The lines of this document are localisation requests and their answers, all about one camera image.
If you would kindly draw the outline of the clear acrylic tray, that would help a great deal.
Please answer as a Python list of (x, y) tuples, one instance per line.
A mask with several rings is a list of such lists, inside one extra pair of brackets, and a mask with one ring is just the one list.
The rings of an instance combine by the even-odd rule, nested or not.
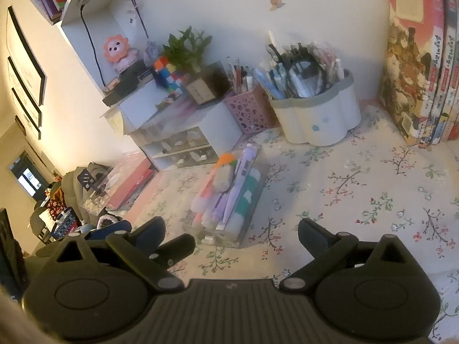
[(250, 226), (270, 165), (259, 144), (222, 154), (190, 203), (182, 228), (199, 245), (238, 249)]

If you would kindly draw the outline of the green white glue stick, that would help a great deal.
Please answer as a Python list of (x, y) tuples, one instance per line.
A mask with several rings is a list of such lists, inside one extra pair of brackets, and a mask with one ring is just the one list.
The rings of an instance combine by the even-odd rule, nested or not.
[(236, 239), (241, 232), (245, 220), (249, 216), (250, 206), (255, 204), (256, 192), (260, 186), (260, 171), (252, 168), (242, 187), (240, 197), (236, 201), (234, 211), (223, 230), (223, 234), (228, 239)]

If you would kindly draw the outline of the orange pink highlighter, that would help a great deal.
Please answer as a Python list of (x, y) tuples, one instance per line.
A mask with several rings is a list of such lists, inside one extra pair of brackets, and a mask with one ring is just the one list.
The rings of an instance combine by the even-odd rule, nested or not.
[(190, 210), (195, 213), (195, 218), (192, 221), (193, 228), (202, 227), (202, 219), (207, 209), (212, 210), (215, 206), (215, 203), (224, 193), (216, 193), (213, 188), (213, 180), (215, 177), (215, 171), (220, 165), (231, 164), (234, 167), (234, 172), (236, 168), (236, 157), (232, 153), (222, 154), (218, 161), (214, 164), (209, 177), (206, 179), (205, 183), (201, 186), (198, 193), (195, 195), (194, 199), (191, 202)]

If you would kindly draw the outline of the pink flat box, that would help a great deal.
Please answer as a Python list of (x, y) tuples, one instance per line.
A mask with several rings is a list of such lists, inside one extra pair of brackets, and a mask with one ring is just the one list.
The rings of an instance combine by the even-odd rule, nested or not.
[(105, 207), (118, 210), (142, 184), (155, 175), (152, 162), (142, 151), (126, 154), (107, 176)]

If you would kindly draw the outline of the white eraser block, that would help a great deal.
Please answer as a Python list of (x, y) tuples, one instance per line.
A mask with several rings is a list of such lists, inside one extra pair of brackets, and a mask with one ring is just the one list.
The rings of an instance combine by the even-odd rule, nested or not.
[(215, 171), (213, 188), (216, 193), (225, 193), (234, 180), (234, 167), (231, 164), (220, 165)]

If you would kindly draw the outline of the white desktop drawer organizer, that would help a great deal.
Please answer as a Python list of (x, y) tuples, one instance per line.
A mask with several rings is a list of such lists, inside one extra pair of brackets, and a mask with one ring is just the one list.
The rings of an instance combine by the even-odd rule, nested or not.
[(184, 94), (166, 109), (157, 109), (166, 96), (166, 90), (151, 81), (103, 115), (117, 134), (133, 140), (157, 170), (210, 164), (242, 137), (223, 101), (199, 106)]

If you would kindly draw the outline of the purple floral pen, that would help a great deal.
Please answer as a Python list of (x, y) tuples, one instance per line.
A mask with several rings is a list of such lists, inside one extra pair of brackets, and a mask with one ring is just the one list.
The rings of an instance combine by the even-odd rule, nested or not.
[(212, 219), (217, 220), (218, 224), (226, 224), (230, 219), (236, 200), (240, 195), (240, 191), (242, 190), (248, 172), (250, 172), (253, 161), (257, 158), (257, 155), (258, 146), (254, 144), (247, 144), (240, 153), (239, 157), (236, 158), (237, 163), (232, 185), (218, 200), (212, 215)]

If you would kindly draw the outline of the white flower-shaped pen holder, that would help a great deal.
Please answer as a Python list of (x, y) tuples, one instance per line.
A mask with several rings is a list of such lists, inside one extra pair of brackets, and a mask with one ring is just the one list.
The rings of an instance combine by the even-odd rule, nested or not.
[(289, 143), (331, 146), (360, 124), (354, 78), (349, 69), (344, 70), (344, 75), (320, 95), (270, 102)]

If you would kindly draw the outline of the pink perforated pen cup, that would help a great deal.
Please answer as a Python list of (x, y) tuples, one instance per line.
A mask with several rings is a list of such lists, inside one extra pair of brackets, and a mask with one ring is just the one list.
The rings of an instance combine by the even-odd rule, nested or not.
[(256, 134), (277, 124), (269, 98), (260, 85), (250, 92), (230, 92), (224, 99), (244, 134)]

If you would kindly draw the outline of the framed calligraphy sign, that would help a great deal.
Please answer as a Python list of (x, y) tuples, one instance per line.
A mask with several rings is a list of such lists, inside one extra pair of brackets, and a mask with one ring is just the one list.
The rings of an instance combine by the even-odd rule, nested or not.
[(186, 85), (186, 90), (199, 105), (212, 102), (216, 95), (203, 78), (195, 79)]

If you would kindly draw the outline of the black magnifying glass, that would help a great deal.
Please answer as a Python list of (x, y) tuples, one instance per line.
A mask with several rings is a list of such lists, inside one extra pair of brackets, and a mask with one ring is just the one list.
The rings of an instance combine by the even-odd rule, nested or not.
[(281, 54), (274, 44), (269, 44), (266, 50), (274, 62), (268, 75), (281, 94), (278, 99), (307, 99), (326, 90), (326, 72), (306, 46), (290, 45)]

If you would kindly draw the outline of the colourful cube puzzle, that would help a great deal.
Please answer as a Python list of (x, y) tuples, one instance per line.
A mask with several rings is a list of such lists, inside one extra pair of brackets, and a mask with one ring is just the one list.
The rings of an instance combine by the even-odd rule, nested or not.
[(169, 62), (164, 55), (158, 57), (153, 63), (155, 73), (160, 84), (169, 94), (182, 95), (184, 93), (185, 76), (175, 65)]

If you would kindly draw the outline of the illustrated book box set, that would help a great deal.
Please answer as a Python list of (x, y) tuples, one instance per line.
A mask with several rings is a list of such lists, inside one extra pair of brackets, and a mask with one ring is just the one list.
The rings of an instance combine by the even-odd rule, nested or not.
[(379, 98), (408, 145), (433, 139), (441, 79), (450, 77), (457, 0), (388, 0), (388, 44)]

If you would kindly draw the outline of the pink lion plush toy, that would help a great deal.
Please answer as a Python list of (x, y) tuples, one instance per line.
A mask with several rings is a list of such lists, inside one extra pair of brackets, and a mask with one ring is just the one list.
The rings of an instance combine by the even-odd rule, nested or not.
[(131, 47), (128, 38), (120, 34), (110, 36), (104, 44), (104, 57), (121, 74), (138, 60), (138, 50)]

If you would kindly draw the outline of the potted green bamboo plant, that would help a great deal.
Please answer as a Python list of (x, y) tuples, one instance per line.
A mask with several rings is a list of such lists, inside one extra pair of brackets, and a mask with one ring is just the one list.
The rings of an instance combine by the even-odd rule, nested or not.
[(194, 30), (188, 26), (179, 30), (180, 35), (170, 34), (168, 41), (163, 45), (163, 55), (177, 69), (185, 73), (197, 73), (204, 65), (204, 54), (212, 43), (212, 36), (206, 35), (204, 30)]

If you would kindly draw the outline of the white wall shelf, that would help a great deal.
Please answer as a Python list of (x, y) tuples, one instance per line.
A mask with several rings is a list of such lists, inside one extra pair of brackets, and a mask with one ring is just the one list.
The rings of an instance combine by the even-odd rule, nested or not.
[(120, 34), (139, 49), (146, 36), (136, 8), (141, 0), (51, 0), (60, 13), (58, 29), (80, 62), (103, 88), (117, 75), (104, 56), (104, 45), (111, 36)]

